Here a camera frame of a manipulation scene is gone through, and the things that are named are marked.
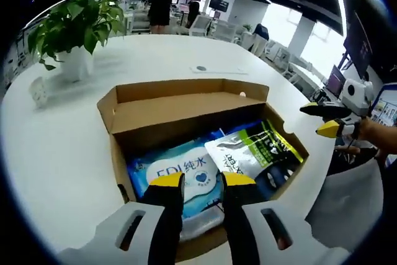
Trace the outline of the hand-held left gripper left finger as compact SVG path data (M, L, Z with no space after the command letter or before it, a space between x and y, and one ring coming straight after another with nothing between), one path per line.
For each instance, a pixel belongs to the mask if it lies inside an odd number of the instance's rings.
M128 202L98 224L81 248L58 253L60 264L174 264L182 231L182 173L153 180L139 202Z

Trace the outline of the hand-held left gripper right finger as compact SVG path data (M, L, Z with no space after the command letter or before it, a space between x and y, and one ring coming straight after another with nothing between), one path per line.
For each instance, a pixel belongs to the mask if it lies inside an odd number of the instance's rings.
M329 248L311 226L277 200L266 201L250 177L223 172L222 206L233 264L342 264L349 252Z

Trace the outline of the person's right hand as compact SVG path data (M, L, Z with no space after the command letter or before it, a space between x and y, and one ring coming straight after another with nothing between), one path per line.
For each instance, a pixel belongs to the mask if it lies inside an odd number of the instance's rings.
M381 145L381 132L383 125L374 122L368 117L362 118L356 123L355 138L360 141L367 141L373 146L380 148Z

